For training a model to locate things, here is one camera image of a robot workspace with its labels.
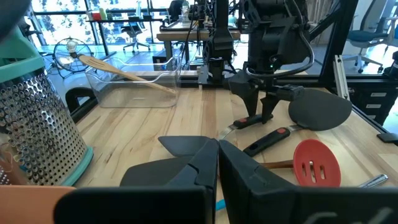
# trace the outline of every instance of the wooden handle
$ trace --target wooden handle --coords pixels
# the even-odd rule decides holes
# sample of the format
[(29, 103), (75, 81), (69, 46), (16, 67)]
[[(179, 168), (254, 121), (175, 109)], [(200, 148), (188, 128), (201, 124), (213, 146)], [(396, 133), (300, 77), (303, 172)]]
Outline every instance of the wooden handle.
[[(138, 76), (136, 76), (136, 75), (134, 75), (132, 73), (124, 72), (124, 71), (114, 67), (113, 65), (110, 65), (110, 64), (108, 64), (108, 63), (106, 63), (106, 62), (104, 62), (104, 61), (102, 61), (100, 59), (94, 58), (94, 57), (90, 57), (90, 56), (86, 56), (86, 55), (80, 54), (78, 56), (78, 58), (85, 65), (91, 66), (93, 68), (100, 69), (100, 70), (105, 71), (105, 72), (115, 73), (115, 74), (121, 75), (121, 76), (123, 76), (125, 78), (128, 78), (130, 80), (133, 80), (133, 81), (140, 81), (140, 82), (147, 82), (148, 81), (148, 80), (140, 78), (140, 77), (138, 77)], [(171, 93), (173, 95), (177, 94), (177, 91), (175, 91), (173, 89), (170, 89), (170, 88), (167, 88), (167, 87), (164, 87), (162, 85), (156, 84), (156, 83), (143, 83), (143, 84), (146, 85), (146, 86), (152, 87), (152, 88), (156, 88), (158, 90), (165, 91), (167, 93)]]
[(268, 169), (293, 168), (293, 160), (281, 162), (267, 162), (262, 163), (261, 165)]
[[(123, 76), (123, 77), (126, 77), (126, 78), (128, 78), (130, 80), (134, 80), (134, 81), (140, 81), (140, 82), (147, 82), (148, 81), (148, 80), (146, 80), (144, 78), (140, 78), (138, 76), (135, 76), (135, 75), (133, 75), (133, 74), (131, 74), (129, 72), (121, 72), (121, 73), (118, 73), (118, 74)], [(167, 87), (164, 87), (162, 85), (156, 84), (156, 83), (142, 83), (142, 84), (144, 84), (146, 86), (149, 86), (149, 87), (152, 87), (152, 88), (155, 88), (155, 89), (158, 89), (158, 90), (165, 91), (167, 93), (171, 93), (171, 94), (174, 94), (174, 95), (177, 94), (177, 91), (175, 91), (175, 90), (173, 90), (171, 88), (167, 88)]]

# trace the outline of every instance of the red slotted spatula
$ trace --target red slotted spatula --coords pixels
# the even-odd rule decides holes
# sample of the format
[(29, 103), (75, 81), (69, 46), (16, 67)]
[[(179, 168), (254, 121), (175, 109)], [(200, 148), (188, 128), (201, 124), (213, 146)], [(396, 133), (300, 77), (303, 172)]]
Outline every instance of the red slotted spatula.
[(268, 169), (293, 167), (297, 181), (308, 187), (339, 187), (340, 167), (335, 155), (322, 142), (314, 139), (302, 141), (292, 161), (262, 164)]

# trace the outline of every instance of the cable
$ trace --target cable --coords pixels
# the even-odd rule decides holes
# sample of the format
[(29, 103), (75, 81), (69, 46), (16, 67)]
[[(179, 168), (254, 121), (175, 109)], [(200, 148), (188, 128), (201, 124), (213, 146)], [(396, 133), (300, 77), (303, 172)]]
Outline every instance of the cable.
[[(302, 14), (301, 14), (301, 12), (300, 12), (300, 9), (299, 9), (298, 5), (296, 4), (296, 2), (295, 2), (294, 0), (292, 0), (292, 3), (293, 3), (293, 5), (295, 6), (295, 9), (296, 9), (297, 14), (298, 14), (298, 19), (299, 19), (299, 21), (301, 22), (301, 26), (302, 26), (302, 25), (304, 25), (304, 23), (303, 23), (303, 17), (302, 17)], [(307, 50), (308, 50), (308, 53), (309, 53), (309, 55), (310, 55), (310, 60), (309, 60), (309, 62), (308, 62), (306, 65), (304, 65), (304, 66), (302, 66), (302, 67), (300, 67), (300, 68), (296, 68), (296, 69), (287, 71), (287, 72), (282, 72), (282, 73), (273, 74), (273, 75), (266, 75), (266, 74), (260, 75), (260, 74), (251, 73), (251, 72), (249, 71), (249, 68), (246, 68), (246, 73), (247, 73), (248, 75), (251, 75), (251, 76), (256, 77), (256, 78), (278, 78), (278, 77), (286, 77), (286, 76), (289, 76), (289, 75), (295, 75), (295, 74), (297, 74), (297, 73), (304, 72), (304, 71), (306, 71), (307, 69), (309, 69), (309, 68), (313, 65), (313, 62), (314, 62), (314, 60), (315, 60), (315, 57), (314, 57), (314, 54), (313, 54), (313, 50), (312, 50), (312, 48), (311, 48), (310, 43), (309, 43), (309, 42), (307, 41), (307, 39), (304, 37), (304, 33), (303, 33), (302, 31), (300, 31), (300, 32), (299, 32), (299, 35), (300, 35), (301, 41), (302, 41), (302, 42), (304, 43), (304, 45), (306, 46), (306, 48), (307, 48)]]
[(185, 48), (187, 47), (187, 44), (188, 44), (189, 35), (191, 34), (191, 31), (193, 30), (193, 16), (194, 16), (194, 13), (195, 13), (194, 10), (195, 10), (196, 3), (197, 3), (196, 1), (193, 3), (191, 24), (190, 24), (190, 27), (189, 27), (189, 30), (188, 30), (187, 39), (185, 40), (184, 48), (182, 50), (181, 60), (184, 60)]

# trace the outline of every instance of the metal grater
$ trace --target metal grater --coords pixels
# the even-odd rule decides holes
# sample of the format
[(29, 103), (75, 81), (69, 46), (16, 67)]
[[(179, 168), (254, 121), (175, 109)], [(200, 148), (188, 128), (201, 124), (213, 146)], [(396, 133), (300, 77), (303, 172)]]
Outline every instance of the metal grater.
[(7, 170), (0, 175), (3, 184), (63, 185), (87, 150), (42, 72), (0, 83), (0, 166)]

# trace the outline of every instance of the wooden countertop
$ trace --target wooden countertop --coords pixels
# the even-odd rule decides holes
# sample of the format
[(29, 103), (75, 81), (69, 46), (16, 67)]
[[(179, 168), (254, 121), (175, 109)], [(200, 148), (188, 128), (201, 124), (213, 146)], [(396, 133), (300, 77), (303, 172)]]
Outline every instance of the wooden countertop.
[[(237, 130), (227, 140), (244, 149), (267, 133), (293, 124), (289, 102), (281, 101), (275, 117), (267, 124)], [(180, 90), (177, 105), (171, 108), (101, 108), (97, 106), (78, 123), (83, 139), (94, 147), (94, 158), (76, 187), (118, 186), (125, 171), (134, 165), (171, 158), (158, 142), (159, 136), (217, 135), (236, 119), (247, 116), (243, 101), (227, 90)], [(302, 130), (270, 147), (254, 159), (277, 162), (293, 158), (295, 147), (304, 139), (318, 139), (336, 156), (341, 185), (357, 186), (378, 174), (390, 179), (384, 186), (398, 185), (398, 147), (384, 144), (378, 132), (355, 112), (341, 126), (329, 131)], [(297, 184), (292, 169), (272, 170)], [(223, 198), (218, 184), (217, 200)], [(227, 223), (226, 210), (216, 213), (217, 223)]]
[[(174, 28), (189, 28), (190, 23), (181, 23), (174, 25)], [(231, 35), (234, 40), (239, 40), (241, 38), (241, 33), (238, 30), (231, 30)], [(156, 38), (160, 41), (185, 41), (187, 39), (188, 31), (164, 31), (159, 32), (156, 35)], [(188, 40), (197, 40), (197, 31), (192, 30)], [(200, 31), (200, 39), (207, 40), (209, 39), (209, 31), (201, 30)]]

